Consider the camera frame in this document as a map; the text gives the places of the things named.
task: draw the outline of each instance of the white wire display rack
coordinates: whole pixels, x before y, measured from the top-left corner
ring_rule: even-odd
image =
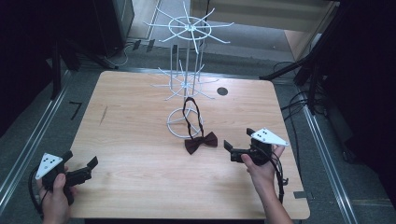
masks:
[[[212,31],[214,28],[220,28],[220,27],[227,27],[233,25],[233,23],[228,23],[228,24],[223,24],[223,25],[210,25],[207,21],[206,18],[209,17],[213,12],[214,8],[207,13],[204,17],[202,18],[196,18],[190,16],[186,9],[186,5],[183,2],[183,8],[184,8],[184,15],[179,16],[179,17],[172,17],[168,15],[167,13],[161,11],[158,7],[156,9],[161,12],[163,15],[171,19],[168,24],[151,24],[151,23],[146,23],[148,26],[153,26],[153,27],[163,27],[163,28],[168,28],[168,30],[171,33],[171,36],[164,40],[160,40],[161,42],[166,42],[170,41],[171,42],[171,48],[170,48],[170,71],[166,72],[162,70],[161,68],[160,71],[164,73],[165,75],[169,76],[169,82],[168,84],[164,85],[152,85],[154,87],[167,87],[169,90],[172,92],[171,96],[166,98],[165,100],[169,100],[173,98],[174,96],[179,96],[183,97],[183,103],[186,100],[187,97],[193,97],[197,94],[202,94],[203,96],[214,99],[214,97],[211,97],[207,94],[205,94],[202,91],[202,85],[209,83],[209,82],[216,82],[218,79],[213,80],[213,81],[206,81],[203,82],[200,79],[201,71],[204,68],[204,64],[202,64],[203,57],[204,57],[204,48],[202,46],[205,45],[205,39],[210,37],[213,38],[220,43],[223,44],[228,44],[230,42],[221,40],[215,36],[212,35]],[[183,68],[183,63],[182,60],[179,58],[179,54],[181,52],[181,49],[178,47],[178,44],[174,45],[174,41],[187,41],[187,47],[186,47],[186,58],[184,62],[184,68]],[[194,70],[190,71],[189,68],[189,63],[191,60],[190,53],[191,51],[195,52],[195,65],[194,65]],[[173,69],[173,54],[176,54],[176,70]],[[178,108],[174,110],[168,117],[167,121],[167,126],[169,131],[180,138],[189,138],[189,135],[185,134],[179,134],[177,133],[173,128],[172,125],[175,123],[180,123],[181,121],[185,120],[185,117],[182,115],[182,110],[183,108]],[[190,114],[190,112],[197,114],[197,111],[193,109],[192,103],[190,103],[189,106],[186,106],[186,117]],[[193,124],[191,125],[191,130],[193,133],[191,133],[192,136],[198,134],[200,132],[200,129],[195,127]]]

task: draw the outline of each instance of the dark bow tie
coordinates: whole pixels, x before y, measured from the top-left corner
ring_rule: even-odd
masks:
[[[186,109],[186,103],[188,101],[192,101],[195,104],[195,107],[197,108],[199,128],[200,128],[201,133],[202,133],[201,137],[193,138],[192,135],[191,135],[191,124],[187,120],[186,114],[184,113],[184,110]],[[187,127],[189,128],[189,136],[191,138],[191,139],[186,139],[184,141],[184,145],[186,146],[186,149],[190,153],[190,155],[192,155],[192,153],[194,153],[201,144],[205,144],[205,145],[210,146],[210,147],[217,147],[218,146],[218,138],[216,137],[216,135],[213,132],[209,133],[207,136],[204,137],[204,127],[203,127],[203,125],[201,123],[201,120],[200,120],[201,116],[200,116],[199,108],[198,108],[198,105],[195,103],[195,100],[193,98],[191,98],[191,97],[187,97],[186,101],[184,102],[183,116],[184,116],[185,120],[187,121]]]

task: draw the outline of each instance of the tabletop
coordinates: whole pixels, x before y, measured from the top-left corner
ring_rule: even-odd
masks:
[[[265,127],[289,142],[273,84],[201,77],[204,84],[196,88],[203,94],[194,99],[205,134],[213,132],[219,145],[200,146],[190,155],[184,139],[166,126],[172,111],[182,108],[183,98],[166,100],[173,95],[169,88],[153,86],[167,85],[169,80],[166,75],[123,72],[104,72],[99,77],[71,146],[74,157],[67,165],[79,169],[94,156],[99,164],[92,170],[92,179],[78,186],[72,216],[265,218],[245,164],[230,161],[223,141],[249,148],[246,129]],[[218,88],[228,93],[219,95]],[[186,122],[174,128],[188,134]],[[306,219],[306,198],[296,199],[293,194],[304,188],[291,147],[285,149],[281,162],[289,179],[283,204],[291,218]]]

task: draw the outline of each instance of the hand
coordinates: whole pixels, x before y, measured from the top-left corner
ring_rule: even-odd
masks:
[[[279,158],[282,155],[284,149],[285,147],[273,146],[273,152]],[[276,164],[277,158],[274,155],[272,155],[272,157],[274,163]],[[262,166],[257,166],[256,164],[254,164],[253,160],[247,154],[242,155],[241,158],[247,167],[247,171],[250,173],[254,188],[259,193],[259,195],[263,196],[263,194],[265,193],[275,192],[275,187],[274,187],[275,168],[273,164],[268,161]]]
[[[53,183],[53,191],[46,190],[43,187],[42,180],[37,180],[37,186],[40,189],[40,199],[44,213],[43,223],[67,223],[70,218],[70,206],[64,195],[64,184],[66,176],[58,174]],[[70,188],[73,195],[76,195],[76,188]]]

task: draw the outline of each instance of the person's left hand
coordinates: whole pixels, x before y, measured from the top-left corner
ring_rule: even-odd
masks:
[[[67,223],[70,218],[70,206],[64,195],[65,174],[58,174],[53,183],[53,191],[43,187],[42,180],[36,181],[39,188],[40,199],[44,214],[43,223]],[[77,194],[76,188],[70,188],[73,196]]]

